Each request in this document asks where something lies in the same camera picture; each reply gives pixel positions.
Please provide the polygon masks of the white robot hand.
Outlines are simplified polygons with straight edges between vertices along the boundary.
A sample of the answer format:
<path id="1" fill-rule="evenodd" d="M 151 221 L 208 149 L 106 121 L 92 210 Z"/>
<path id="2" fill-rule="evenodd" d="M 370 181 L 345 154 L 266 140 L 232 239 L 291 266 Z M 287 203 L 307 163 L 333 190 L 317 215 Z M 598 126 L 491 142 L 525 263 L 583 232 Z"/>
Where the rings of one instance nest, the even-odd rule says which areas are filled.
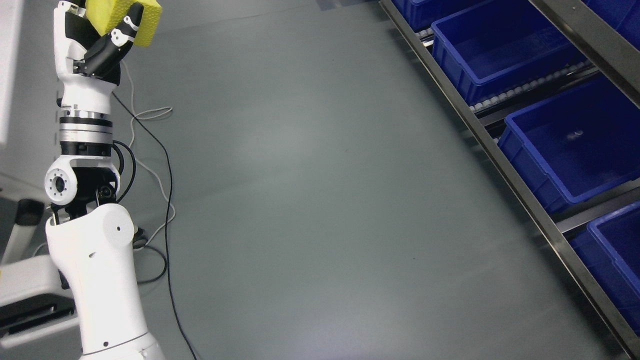
<path id="1" fill-rule="evenodd" d="M 101 36 L 80 5 L 82 1 L 58 1 L 54 9 L 55 72 L 58 78 L 75 74 L 119 85 L 119 62 L 134 46 L 145 6 L 141 2 L 90 6 L 90 19 L 102 26 Z"/>

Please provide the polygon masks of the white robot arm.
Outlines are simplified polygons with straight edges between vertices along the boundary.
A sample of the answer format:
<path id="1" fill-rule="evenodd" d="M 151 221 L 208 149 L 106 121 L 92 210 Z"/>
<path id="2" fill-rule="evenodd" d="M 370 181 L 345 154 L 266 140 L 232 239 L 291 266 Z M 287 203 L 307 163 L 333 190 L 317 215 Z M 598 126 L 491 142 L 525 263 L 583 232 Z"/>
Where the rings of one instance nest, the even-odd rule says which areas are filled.
<path id="1" fill-rule="evenodd" d="M 144 0 L 60 0 L 54 9 L 55 72 L 62 82 L 58 141 L 61 155 L 46 171 L 52 216 L 48 250 L 70 286 L 83 360 L 163 360 L 147 327 L 134 266 L 135 232 L 117 201 L 111 95 L 121 60 L 137 43 L 148 46 L 162 13 Z"/>

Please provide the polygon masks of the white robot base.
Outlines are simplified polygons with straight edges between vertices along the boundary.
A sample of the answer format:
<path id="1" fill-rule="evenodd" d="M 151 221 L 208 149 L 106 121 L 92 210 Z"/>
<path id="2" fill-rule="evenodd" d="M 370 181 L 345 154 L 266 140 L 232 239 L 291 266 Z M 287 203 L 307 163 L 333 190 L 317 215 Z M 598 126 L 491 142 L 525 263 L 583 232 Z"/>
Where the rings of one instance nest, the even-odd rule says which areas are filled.
<path id="1" fill-rule="evenodd" d="M 6 351 L 79 326 L 73 295 L 47 254 L 28 256 L 44 218 L 45 194 L 32 184 L 1 176 L 1 198 L 16 203 L 1 219 L 1 349 Z"/>

